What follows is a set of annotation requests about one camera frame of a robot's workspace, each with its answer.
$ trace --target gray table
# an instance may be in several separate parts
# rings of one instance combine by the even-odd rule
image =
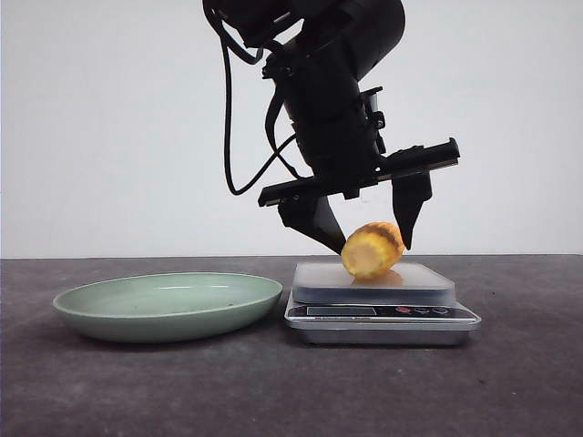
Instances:
[[[4,261],[2,435],[583,435],[583,257],[416,257],[484,319],[459,349],[300,344],[282,321],[300,259]],[[246,329],[166,345],[83,338],[50,306],[81,284],[186,270],[284,292]]]

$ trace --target white backdrop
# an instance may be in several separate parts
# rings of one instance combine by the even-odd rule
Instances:
[[[404,4],[402,42],[361,89],[384,87],[389,149],[451,135],[462,152],[433,173],[413,253],[581,253],[583,3]],[[4,258],[330,253],[258,208],[289,180],[280,164],[228,193],[220,48],[198,1],[4,0],[2,19]],[[234,64],[240,186],[269,155],[272,84]],[[394,220],[390,187],[332,199],[346,234]]]

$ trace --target cable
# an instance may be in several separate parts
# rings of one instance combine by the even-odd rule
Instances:
[[[265,134],[267,135],[267,140],[270,143],[271,150],[275,152],[277,149],[277,143],[275,142],[275,121],[280,114],[281,107],[283,106],[283,91],[282,85],[275,86],[275,92],[271,98],[270,105],[267,109],[267,114],[265,115]],[[302,177],[298,174],[297,170],[293,165],[291,165],[282,155],[279,155],[281,163],[288,169],[292,176],[296,179],[301,179]]]
[[[239,196],[246,191],[248,191],[261,176],[267,171],[271,163],[275,158],[280,158],[280,152],[284,150],[294,139],[295,134],[286,139],[281,146],[277,147],[270,158],[263,164],[263,167],[257,172],[257,174],[242,188],[235,188],[233,184],[233,177],[230,169],[230,124],[232,120],[232,77],[230,71],[230,60],[229,60],[229,47],[227,43],[220,39],[220,48],[222,50],[222,56],[225,64],[225,133],[224,133],[224,167],[225,167],[225,178],[227,179],[227,186],[231,194]]]
[[[214,31],[219,35],[221,41],[225,41],[227,46],[232,50],[232,52],[243,62],[254,66],[263,58],[263,49],[258,48],[257,52],[254,55],[249,53],[243,47],[241,47],[237,41],[233,39],[233,37],[225,30],[225,27],[222,24],[222,19],[218,17],[212,8],[207,5],[206,1],[202,2],[202,9],[204,11],[204,15],[207,17],[207,21],[210,24],[210,27],[214,29]]]

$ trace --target ceramic plate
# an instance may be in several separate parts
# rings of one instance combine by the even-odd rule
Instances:
[[[191,340],[242,328],[281,295],[275,280],[238,273],[168,273],[65,291],[53,306],[89,337],[124,342]]]

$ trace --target digital kitchen scale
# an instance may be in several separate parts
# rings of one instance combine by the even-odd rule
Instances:
[[[361,281],[341,263],[300,263],[285,319],[309,343],[393,345],[461,344],[481,321],[451,280],[410,262]]]

